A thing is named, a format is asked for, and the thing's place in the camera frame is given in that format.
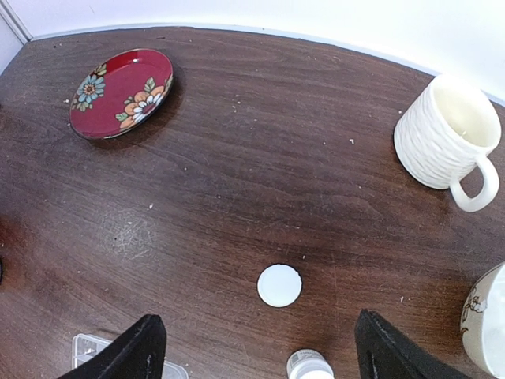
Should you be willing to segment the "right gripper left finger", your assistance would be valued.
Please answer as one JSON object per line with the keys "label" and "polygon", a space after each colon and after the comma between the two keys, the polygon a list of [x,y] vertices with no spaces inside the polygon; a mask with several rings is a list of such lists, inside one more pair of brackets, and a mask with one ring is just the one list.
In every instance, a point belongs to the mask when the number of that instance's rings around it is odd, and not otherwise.
{"label": "right gripper left finger", "polygon": [[60,378],[160,379],[165,352],[166,329],[162,318],[146,314],[94,358]]}

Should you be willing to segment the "white pill bottle front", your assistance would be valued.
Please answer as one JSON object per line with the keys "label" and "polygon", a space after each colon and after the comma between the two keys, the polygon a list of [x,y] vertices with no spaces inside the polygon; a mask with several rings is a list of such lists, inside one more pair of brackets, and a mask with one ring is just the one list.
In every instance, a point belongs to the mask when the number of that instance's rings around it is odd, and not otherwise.
{"label": "white pill bottle front", "polygon": [[313,349],[295,351],[287,360],[288,379],[334,379],[333,369],[321,353]]}

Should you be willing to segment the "clear plastic pill organizer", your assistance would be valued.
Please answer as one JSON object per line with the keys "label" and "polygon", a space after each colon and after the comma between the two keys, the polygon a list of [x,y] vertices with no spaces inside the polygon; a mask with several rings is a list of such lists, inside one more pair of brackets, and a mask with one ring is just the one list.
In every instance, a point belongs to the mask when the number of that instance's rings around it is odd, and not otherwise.
{"label": "clear plastic pill organizer", "polygon": [[78,334],[73,337],[73,371],[68,378],[187,378],[181,366],[163,359],[162,325],[136,326],[116,340]]}

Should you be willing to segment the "white pill bottle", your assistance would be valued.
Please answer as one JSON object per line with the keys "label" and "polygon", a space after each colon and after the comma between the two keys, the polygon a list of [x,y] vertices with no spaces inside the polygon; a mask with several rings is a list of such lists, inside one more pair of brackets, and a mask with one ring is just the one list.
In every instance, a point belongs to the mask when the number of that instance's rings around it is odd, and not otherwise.
{"label": "white pill bottle", "polygon": [[293,304],[300,296],[302,279],[291,266],[276,264],[262,271],[256,288],[263,302],[275,308],[283,308]]}
{"label": "white pill bottle", "polygon": [[313,349],[295,351],[287,360],[288,379],[334,379],[333,369],[321,353]]}

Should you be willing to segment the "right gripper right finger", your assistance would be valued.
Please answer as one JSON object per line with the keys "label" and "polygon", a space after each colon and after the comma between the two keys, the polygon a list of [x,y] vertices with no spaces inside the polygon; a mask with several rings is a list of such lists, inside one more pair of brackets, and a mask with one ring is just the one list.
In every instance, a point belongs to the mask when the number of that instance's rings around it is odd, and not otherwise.
{"label": "right gripper right finger", "polygon": [[466,378],[417,346],[375,311],[362,310],[354,329],[362,378]]}

